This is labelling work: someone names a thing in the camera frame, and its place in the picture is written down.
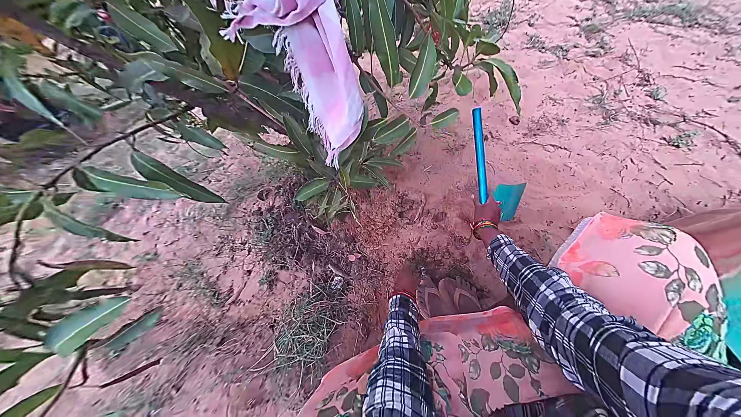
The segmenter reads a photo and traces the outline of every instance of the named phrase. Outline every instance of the dirt ground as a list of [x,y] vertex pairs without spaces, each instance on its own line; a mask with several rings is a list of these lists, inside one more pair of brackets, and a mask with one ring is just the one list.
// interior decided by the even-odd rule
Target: dirt ground
[[[508,1],[472,1],[473,20],[503,28]],[[468,74],[472,96],[441,85],[444,104],[433,111],[457,107],[459,123],[443,132],[421,129],[404,166],[389,174],[394,190],[359,196],[359,222],[335,222],[330,234],[290,208],[290,171],[251,156],[235,138],[225,137],[227,155],[208,154],[214,158],[138,138],[144,150],[228,204],[75,197],[73,214],[141,239],[135,243],[92,243],[56,235],[44,220],[31,223],[26,267],[92,256],[132,263],[138,267],[127,272],[90,273],[87,285],[140,286],[120,322],[165,309],[163,321],[120,356],[97,355],[90,384],[153,359],[160,365],[104,390],[71,390],[55,414],[295,415],[319,375],[378,343],[388,277],[415,252],[468,271],[490,305],[501,301],[504,289],[468,231],[476,193],[469,115],[477,105],[490,183],[528,183],[517,216],[502,229],[543,262],[582,218],[599,211],[666,221],[741,203],[740,16],[738,1],[517,1],[500,44],[519,76],[522,117],[513,117],[503,85],[488,97],[483,73]],[[419,114],[422,103],[406,101],[405,91],[399,86],[389,94],[405,112]],[[111,120],[110,131],[126,119]],[[125,154],[112,148],[96,163],[127,166]],[[90,199],[94,211],[83,209]],[[294,245],[292,257],[266,261],[261,248],[275,236]],[[3,255],[8,242],[3,235]],[[348,283],[342,300],[326,301],[343,319],[328,328],[325,364],[275,371],[281,317],[296,300],[318,294],[309,276],[341,275],[328,272],[329,263]],[[0,410],[61,380],[68,366],[56,359],[29,374]]]

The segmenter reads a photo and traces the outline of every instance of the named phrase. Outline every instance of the weed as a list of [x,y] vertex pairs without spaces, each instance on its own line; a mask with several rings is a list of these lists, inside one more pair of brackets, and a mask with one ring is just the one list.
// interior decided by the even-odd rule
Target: weed
[[669,146],[675,148],[691,148],[694,146],[694,138],[699,134],[699,131],[689,131],[676,136],[665,137],[664,140]]

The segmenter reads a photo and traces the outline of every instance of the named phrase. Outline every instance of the plaid shirt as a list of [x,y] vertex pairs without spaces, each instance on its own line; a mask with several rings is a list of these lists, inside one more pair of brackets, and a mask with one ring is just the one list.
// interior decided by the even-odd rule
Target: plaid shirt
[[[508,236],[497,236],[488,255],[535,339],[569,381],[614,414],[741,416],[740,371],[677,347],[632,318],[611,315],[565,272],[538,263]],[[400,298],[406,301],[395,302]],[[416,308],[403,296],[392,298],[391,307],[365,414],[431,416]]]

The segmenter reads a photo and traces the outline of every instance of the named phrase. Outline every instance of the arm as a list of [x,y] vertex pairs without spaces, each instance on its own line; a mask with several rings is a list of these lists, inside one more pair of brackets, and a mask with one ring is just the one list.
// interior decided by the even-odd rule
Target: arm
[[741,415],[740,371],[611,315],[565,272],[541,265],[506,235],[493,237],[488,255],[566,378],[616,415]]
[[417,314],[414,301],[406,295],[394,295],[388,301],[378,363],[368,378],[364,416],[432,416],[432,390],[419,350]]

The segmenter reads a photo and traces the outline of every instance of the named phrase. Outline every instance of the hand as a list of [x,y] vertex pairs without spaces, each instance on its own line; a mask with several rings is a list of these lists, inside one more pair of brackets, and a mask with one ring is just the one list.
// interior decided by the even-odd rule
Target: hand
[[396,276],[396,282],[393,285],[394,291],[404,291],[409,294],[416,294],[416,288],[419,285],[420,276],[412,271],[412,267],[407,265]]
[[[473,222],[476,223],[479,220],[492,220],[495,222],[495,224],[499,225],[499,219],[502,218],[502,209],[499,207],[499,204],[494,200],[494,198],[489,198],[489,200],[486,200],[486,203],[478,204],[477,201],[474,200],[474,209],[473,209]],[[481,237],[482,242],[486,246],[491,243],[492,240],[499,234],[499,229],[495,229],[493,227],[483,227],[479,229],[479,236]]]

